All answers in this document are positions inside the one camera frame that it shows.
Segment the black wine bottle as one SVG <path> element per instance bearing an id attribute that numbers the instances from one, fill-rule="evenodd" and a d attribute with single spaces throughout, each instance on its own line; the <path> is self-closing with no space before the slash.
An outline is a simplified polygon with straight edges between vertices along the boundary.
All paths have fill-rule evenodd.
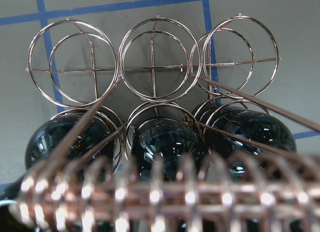
<path id="1" fill-rule="evenodd" d="M 227 106 L 216 111 L 213 107 L 207 109 L 199 121 L 241 138 L 288 152 L 297 152 L 295 139 L 287 126 L 274 116 L 263 112 L 235 106 Z M 225 159 L 236 150 L 242 150 L 253 156 L 258 156 L 262 152 L 260 148 L 210 129 L 206 129 L 203 133 L 207 146 Z"/>
<path id="2" fill-rule="evenodd" d="M 24 164 L 29 170 L 34 164 L 47 159 L 62 139 L 86 113 L 85 109 L 74 109 L 58 114 L 42 124 L 31 136 L 26 146 Z M 104 110 L 92 117 L 84 130 L 76 134 L 68 149 L 67 158 L 83 156 L 120 125 Z M 39 227 L 28 228 L 19 223 L 9 212 L 9 206 L 16 202 L 25 175 L 0 191 L 0 230 L 2 232 L 40 232 Z"/>
<path id="3" fill-rule="evenodd" d="M 198 134 L 184 123 L 166 117 L 154 117 L 143 122 L 134 133 L 131 149 L 140 181 L 153 178 L 152 166 L 157 156 L 163 158 L 162 178 L 175 181 L 180 157 L 184 153 L 190 154 L 198 172 L 207 152 Z"/>

